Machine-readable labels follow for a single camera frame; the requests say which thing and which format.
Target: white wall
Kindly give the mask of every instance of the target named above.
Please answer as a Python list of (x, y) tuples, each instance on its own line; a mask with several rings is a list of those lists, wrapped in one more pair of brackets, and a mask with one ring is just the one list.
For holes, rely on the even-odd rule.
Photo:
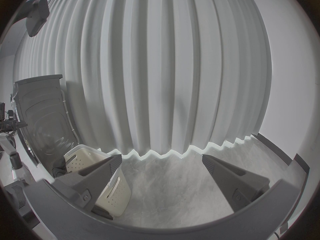
[(52, 0), (49, 8), (41, 32), (23, 38), (13, 79), (62, 74), (86, 145), (183, 154), (261, 125), (271, 62), (252, 0)]
[(255, 0), (269, 37), (272, 81), (260, 134), (294, 158), (315, 100), (318, 34), (296, 0)]
[(10, 94), (13, 90), (14, 55), (0, 58), (0, 102), (5, 103), (5, 109), (11, 109)]

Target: marble floor tile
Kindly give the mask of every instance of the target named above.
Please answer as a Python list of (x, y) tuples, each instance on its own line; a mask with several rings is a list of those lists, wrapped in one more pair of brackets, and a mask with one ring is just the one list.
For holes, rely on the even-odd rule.
[[(295, 161), (288, 166), (254, 137), (222, 150), (210, 148), (206, 154), (268, 177), (270, 187), (279, 179), (297, 187), (304, 181), (305, 173)], [(162, 159), (150, 155), (143, 161), (131, 156), (123, 159), (122, 170), (132, 186), (132, 196), (124, 214), (115, 222), (143, 228), (180, 228), (233, 213), (203, 166), (202, 154), (194, 150), (182, 159), (174, 154)]]

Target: white laundry basket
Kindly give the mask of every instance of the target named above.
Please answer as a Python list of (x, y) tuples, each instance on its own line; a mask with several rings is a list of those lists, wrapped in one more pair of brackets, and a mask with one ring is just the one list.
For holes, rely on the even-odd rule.
[[(68, 172), (76, 172), (108, 157), (110, 155), (82, 144), (64, 155)], [(118, 217), (126, 209), (130, 197), (131, 190), (120, 166), (102, 191), (96, 205)]]

